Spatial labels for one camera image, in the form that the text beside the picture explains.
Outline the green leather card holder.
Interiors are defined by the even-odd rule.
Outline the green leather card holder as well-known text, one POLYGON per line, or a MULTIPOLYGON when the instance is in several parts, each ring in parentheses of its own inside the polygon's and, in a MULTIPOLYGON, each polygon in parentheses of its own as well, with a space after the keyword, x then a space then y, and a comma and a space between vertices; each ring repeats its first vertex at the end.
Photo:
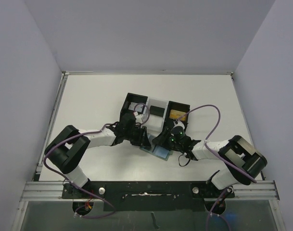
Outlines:
POLYGON ((173 151, 169 151, 168 149, 165 149, 159 145, 154 144, 153 143, 153 139, 155 138, 154 135, 148 133, 147 137, 151 144, 151 147, 150 148, 140 147, 140 149, 144 152, 147 152, 148 154, 151 154, 157 158, 167 161, 169 157, 173 154, 173 151))

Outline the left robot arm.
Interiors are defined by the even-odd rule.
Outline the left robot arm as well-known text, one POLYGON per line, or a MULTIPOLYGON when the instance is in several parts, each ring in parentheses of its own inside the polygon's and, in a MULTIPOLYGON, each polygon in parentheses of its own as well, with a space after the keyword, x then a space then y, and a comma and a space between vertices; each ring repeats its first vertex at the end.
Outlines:
POLYGON ((46 148, 44 166, 64 177, 74 187, 83 188, 89 179, 79 163, 87 149, 115 146, 123 141, 129 141, 133 146, 151 148, 147 128, 138 116, 126 113, 119 121, 105 124, 100 130, 83 132, 72 125, 66 126, 46 148))

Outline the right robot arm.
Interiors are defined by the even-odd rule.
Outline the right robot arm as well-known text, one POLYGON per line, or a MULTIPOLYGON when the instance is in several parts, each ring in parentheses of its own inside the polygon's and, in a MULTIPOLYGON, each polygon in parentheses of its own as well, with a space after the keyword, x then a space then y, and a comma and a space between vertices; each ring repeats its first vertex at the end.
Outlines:
POLYGON ((194 161, 213 159, 221 160, 226 165, 216 171, 210 182, 219 190, 240 183, 250 185, 266 167, 266 158, 247 140, 235 135, 229 140, 210 142, 194 140, 186 135, 183 127, 165 128, 153 139, 155 145, 180 152, 194 161))

